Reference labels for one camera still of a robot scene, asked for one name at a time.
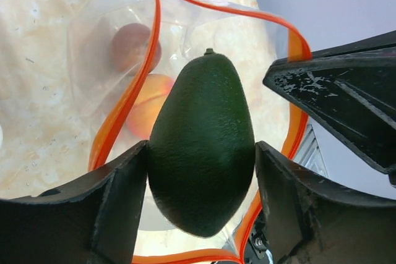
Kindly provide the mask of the clear orange zip bag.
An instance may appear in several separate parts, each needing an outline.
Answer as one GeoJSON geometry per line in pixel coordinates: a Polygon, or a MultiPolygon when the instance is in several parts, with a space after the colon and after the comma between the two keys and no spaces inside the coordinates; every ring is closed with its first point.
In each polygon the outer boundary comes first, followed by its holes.
{"type": "Polygon", "coordinates": [[[228,56],[246,94],[256,140],[295,156],[308,117],[262,83],[282,54],[309,56],[281,17],[223,0],[90,0],[68,29],[75,103],[91,131],[94,170],[149,137],[182,68],[211,48],[228,56]]]}

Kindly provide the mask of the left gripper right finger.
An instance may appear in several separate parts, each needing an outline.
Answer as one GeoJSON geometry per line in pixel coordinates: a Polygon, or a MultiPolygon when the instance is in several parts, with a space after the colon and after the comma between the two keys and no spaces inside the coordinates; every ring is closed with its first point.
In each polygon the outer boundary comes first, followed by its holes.
{"type": "Polygon", "coordinates": [[[256,144],[274,263],[395,263],[395,200],[342,186],[256,144]]]}

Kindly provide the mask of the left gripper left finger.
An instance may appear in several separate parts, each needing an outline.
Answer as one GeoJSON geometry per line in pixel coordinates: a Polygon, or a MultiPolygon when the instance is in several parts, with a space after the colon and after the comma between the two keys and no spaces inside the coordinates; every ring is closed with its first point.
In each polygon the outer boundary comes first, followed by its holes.
{"type": "Polygon", "coordinates": [[[2,263],[130,263],[147,144],[37,197],[1,200],[2,263]]]}

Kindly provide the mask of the peach toy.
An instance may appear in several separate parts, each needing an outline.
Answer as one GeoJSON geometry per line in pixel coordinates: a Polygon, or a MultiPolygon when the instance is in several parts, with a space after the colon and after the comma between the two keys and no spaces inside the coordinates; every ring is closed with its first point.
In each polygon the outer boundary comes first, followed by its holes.
{"type": "Polygon", "coordinates": [[[163,74],[149,74],[126,119],[129,130],[141,139],[148,139],[174,80],[163,74]]]}

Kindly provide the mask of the brown passion fruit toy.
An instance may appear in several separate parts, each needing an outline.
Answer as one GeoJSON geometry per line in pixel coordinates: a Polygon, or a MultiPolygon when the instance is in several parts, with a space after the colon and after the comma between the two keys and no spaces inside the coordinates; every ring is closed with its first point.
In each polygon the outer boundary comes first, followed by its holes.
{"type": "Polygon", "coordinates": [[[149,45],[151,29],[140,23],[122,26],[110,46],[113,67],[119,72],[135,76],[139,71],[149,45]]]}

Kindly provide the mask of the dark green avocado toy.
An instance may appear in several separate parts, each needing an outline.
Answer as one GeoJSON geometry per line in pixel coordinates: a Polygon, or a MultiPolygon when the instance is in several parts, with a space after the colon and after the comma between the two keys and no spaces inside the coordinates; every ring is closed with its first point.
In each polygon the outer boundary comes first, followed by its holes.
{"type": "Polygon", "coordinates": [[[249,190],[254,145],[239,75],[209,48],[178,75],[148,142],[148,181],[158,209],[184,232],[216,235],[249,190]]]}

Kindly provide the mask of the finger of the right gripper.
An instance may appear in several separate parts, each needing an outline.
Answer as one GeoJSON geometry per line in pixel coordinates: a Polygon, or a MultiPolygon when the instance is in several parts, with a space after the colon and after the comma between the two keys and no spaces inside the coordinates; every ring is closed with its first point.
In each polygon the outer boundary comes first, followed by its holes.
{"type": "Polygon", "coordinates": [[[395,183],[395,32],[279,59],[263,84],[395,183]]]}

